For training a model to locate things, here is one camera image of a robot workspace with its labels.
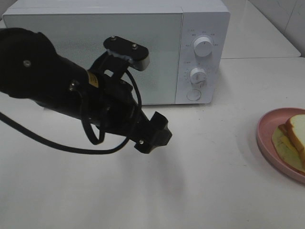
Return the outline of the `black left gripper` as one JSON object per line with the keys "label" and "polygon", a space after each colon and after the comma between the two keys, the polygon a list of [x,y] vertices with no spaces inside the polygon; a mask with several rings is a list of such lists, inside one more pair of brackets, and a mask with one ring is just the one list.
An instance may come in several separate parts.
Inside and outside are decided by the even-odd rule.
{"label": "black left gripper", "polygon": [[135,141],[135,148],[149,154],[166,146],[172,133],[167,118],[155,112],[149,120],[142,111],[136,82],[128,60],[109,55],[98,57],[88,70],[88,139],[102,143],[106,133]]}

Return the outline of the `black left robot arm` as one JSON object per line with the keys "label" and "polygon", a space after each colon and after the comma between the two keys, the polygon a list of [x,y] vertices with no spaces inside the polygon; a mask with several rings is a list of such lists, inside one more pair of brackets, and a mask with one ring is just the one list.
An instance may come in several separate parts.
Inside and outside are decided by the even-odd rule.
{"label": "black left robot arm", "polygon": [[107,38],[103,46],[106,51],[84,69],[58,55],[41,32],[1,29],[0,90],[79,119],[93,145],[102,143],[106,133],[124,136],[118,146],[107,150],[69,147],[39,136],[4,114],[1,121],[43,145],[76,154],[111,154],[128,141],[144,154],[167,145],[172,137],[168,120],[159,112],[151,119],[146,117],[138,86],[129,72],[130,68],[147,68],[148,49],[118,36]]}

